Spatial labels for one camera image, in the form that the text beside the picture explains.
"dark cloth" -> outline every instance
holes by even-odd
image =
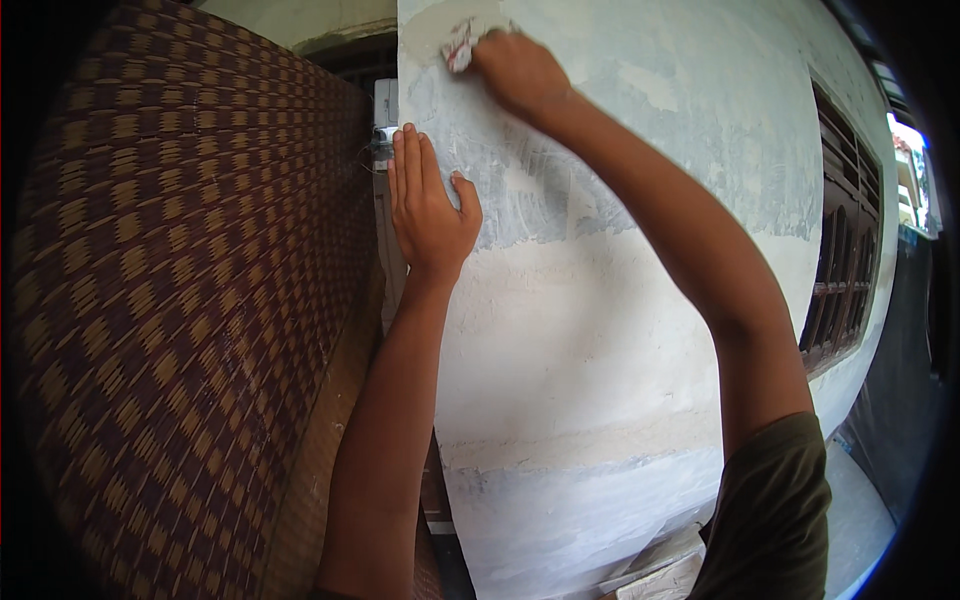
[[[707,557],[688,600],[824,597],[827,452],[813,413],[769,425],[724,466]]]

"right hand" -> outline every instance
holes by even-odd
[[[550,51],[524,34],[493,30],[472,54],[471,68],[500,106],[534,127],[546,107],[575,93]]]

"sanding sponge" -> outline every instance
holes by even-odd
[[[472,16],[460,21],[450,30],[450,40],[440,47],[440,54],[446,60],[450,73],[463,73],[473,58],[473,46],[492,29],[501,29],[509,33],[520,29],[514,21],[504,18],[502,21],[488,17]]]

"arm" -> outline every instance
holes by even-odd
[[[577,154],[620,198],[713,337],[727,458],[764,426],[813,411],[786,301],[733,216],[586,98],[542,46],[495,32],[473,67],[507,110]]]
[[[446,308],[482,215],[459,173],[458,211],[430,140],[407,124],[388,165],[396,237],[410,265],[394,323],[376,355],[337,452],[320,588],[359,598],[409,598],[420,478],[433,428]]]

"fingers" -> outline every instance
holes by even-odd
[[[394,166],[396,170],[396,202],[403,206],[407,197],[406,152],[403,146],[403,132],[394,132]]]
[[[460,212],[474,223],[483,220],[483,209],[480,208],[480,199],[477,197],[477,188],[472,181],[464,179],[460,171],[454,171],[450,176],[453,189],[460,196]]]
[[[423,172],[420,162],[420,140],[413,123],[403,126],[403,153],[406,172],[407,194],[404,202],[419,202],[423,196]]]
[[[423,185],[426,189],[443,189],[444,180],[440,176],[440,165],[437,164],[437,155],[433,150],[433,142],[426,133],[418,135],[420,141],[420,162],[423,173]]]
[[[390,182],[390,213],[393,214],[396,212],[398,198],[396,197],[396,161],[392,158],[387,160],[387,181]]]

